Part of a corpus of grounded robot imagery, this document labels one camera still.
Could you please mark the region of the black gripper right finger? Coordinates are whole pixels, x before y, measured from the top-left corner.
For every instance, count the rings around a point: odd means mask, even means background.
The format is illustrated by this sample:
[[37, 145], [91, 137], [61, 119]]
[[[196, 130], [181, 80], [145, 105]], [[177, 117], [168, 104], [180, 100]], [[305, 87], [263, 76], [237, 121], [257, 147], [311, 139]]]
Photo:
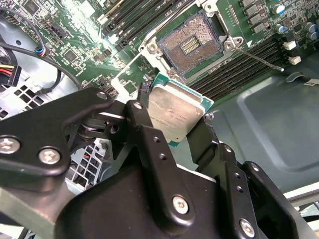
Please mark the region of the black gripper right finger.
[[197, 171], [218, 185], [219, 227], [229, 239], [299, 239], [301, 218], [265, 171], [239, 163], [207, 117], [186, 136]]

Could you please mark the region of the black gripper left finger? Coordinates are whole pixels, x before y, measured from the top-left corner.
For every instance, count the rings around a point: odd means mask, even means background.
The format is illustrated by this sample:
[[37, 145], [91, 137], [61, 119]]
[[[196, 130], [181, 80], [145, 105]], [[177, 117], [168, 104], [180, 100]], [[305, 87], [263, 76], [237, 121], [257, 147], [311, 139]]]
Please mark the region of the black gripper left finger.
[[143, 104], [115, 103], [108, 94], [87, 88], [1, 121], [0, 184], [33, 192], [58, 188], [71, 150], [87, 146], [89, 137], [122, 147], [120, 171], [139, 162], [140, 146], [168, 146]]

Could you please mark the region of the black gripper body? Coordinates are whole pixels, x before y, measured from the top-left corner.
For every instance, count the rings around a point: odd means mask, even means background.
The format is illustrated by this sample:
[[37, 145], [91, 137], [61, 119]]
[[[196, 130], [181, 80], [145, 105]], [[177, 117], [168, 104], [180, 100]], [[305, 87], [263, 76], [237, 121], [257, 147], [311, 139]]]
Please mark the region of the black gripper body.
[[139, 162], [73, 198], [56, 239], [219, 239], [217, 184], [177, 167], [168, 146], [139, 147]]

